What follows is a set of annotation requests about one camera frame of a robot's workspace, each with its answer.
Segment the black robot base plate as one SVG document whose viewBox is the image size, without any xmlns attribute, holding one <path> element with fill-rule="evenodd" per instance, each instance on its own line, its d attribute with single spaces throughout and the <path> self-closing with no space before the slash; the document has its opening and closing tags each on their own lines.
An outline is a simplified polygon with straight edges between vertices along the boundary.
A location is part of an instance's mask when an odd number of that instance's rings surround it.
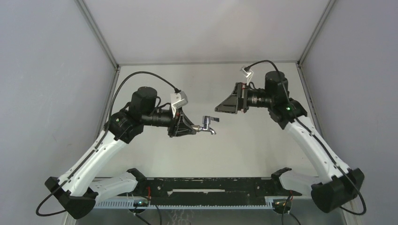
<svg viewBox="0 0 398 225">
<path fill-rule="evenodd" d="M 267 198 L 286 198 L 291 191 L 270 177 L 147 178 L 128 197 L 144 197 L 152 203 L 186 205 L 255 205 Z"/>
</svg>

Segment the threaded metal pipe fitting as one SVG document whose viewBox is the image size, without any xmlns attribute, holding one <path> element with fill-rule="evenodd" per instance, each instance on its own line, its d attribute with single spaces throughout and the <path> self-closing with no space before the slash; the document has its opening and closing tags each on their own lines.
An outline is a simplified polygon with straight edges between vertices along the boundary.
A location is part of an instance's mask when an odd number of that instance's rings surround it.
<svg viewBox="0 0 398 225">
<path fill-rule="evenodd" d="M 200 126 L 200 125 L 192 125 L 192 128 L 193 128 L 196 132 L 202 131 L 202 126 Z"/>
</svg>

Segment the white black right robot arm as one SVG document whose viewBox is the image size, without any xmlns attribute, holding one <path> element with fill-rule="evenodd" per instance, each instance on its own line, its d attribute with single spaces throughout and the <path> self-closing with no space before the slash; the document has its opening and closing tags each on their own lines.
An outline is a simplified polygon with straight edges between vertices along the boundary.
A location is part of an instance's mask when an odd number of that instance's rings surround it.
<svg viewBox="0 0 398 225">
<path fill-rule="evenodd" d="M 320 136 L 300 102 L 289 97 L 284 73 L 271 71 L 265 75 L 265 86 L 256 89 L 238 82 L 233 92 L 215 107 L 218 113 L 237 114 L 250 107 L 266 108 L 271 119 L 289 134 L 302 149 L 317 175 L 308 176 L 285 167 L 271 175 L 272 191 L 284 195 L 294 191 L 310 196 L 315 205 L 329 213 L 359 197 L 364 181 L 361 169 L 352 169 Z"/>
</svg>

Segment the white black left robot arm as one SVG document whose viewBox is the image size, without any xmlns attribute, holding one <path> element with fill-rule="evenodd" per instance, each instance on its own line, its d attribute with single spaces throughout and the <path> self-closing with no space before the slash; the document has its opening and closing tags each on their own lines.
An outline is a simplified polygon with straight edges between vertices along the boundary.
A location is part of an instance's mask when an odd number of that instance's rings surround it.
<svg viewBox="0 0 398 225">
<path fill-rule="evenodd" d="M 169 137 L 196 134 L 194 124 L 183 112 L 188 104 L 183 91 L 170 95 L 167 110 L 156 104 L 159 100 L 156 89 L 138 88 L 131 100 L 111 115 L 87 152 L 63 175 L 45 181 L 45 186 L 74 219 L 83 218 L 108 198 L 129 192 L 142 195 L 146 191 L 145 176 L 135 168 L 116 177 L 95 180 L 107 162 L 141 134 L 145 126 L 164 127 Z"/>
</svg>

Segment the chrome water faucet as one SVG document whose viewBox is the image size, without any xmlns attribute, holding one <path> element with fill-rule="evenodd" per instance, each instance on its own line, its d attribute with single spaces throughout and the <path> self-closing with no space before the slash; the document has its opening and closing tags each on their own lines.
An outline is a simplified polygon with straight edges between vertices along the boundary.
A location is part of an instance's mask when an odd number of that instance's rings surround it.
<svg viewBox="0 0 398 225">
<path fill-rule="evenodd" d="M 209 132 L 211 135 L 215 135 L 216 132 L 210 127 L 211 121 L 220 122 L 220 118 L 211 117 L 211 116 L 203 116 L 202 124 L 203 126 L 200 128 L 201 132 Z"/>
</svg>

